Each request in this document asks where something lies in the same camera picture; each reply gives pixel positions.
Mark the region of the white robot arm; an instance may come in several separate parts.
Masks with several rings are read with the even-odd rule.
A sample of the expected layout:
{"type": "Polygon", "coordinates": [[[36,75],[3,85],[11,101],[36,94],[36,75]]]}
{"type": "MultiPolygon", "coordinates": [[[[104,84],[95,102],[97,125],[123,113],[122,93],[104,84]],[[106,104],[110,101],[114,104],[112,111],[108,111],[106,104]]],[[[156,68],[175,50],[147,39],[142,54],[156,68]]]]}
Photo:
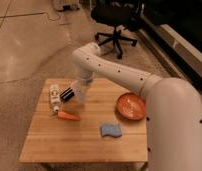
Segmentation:
{"type": "Polygon", "coordinates": [[[146,101],[149,171],[202,171],[202,100],[186,80],[107,61],[90,42],[73,52],[77,83],[98,73],[146,101]]]}

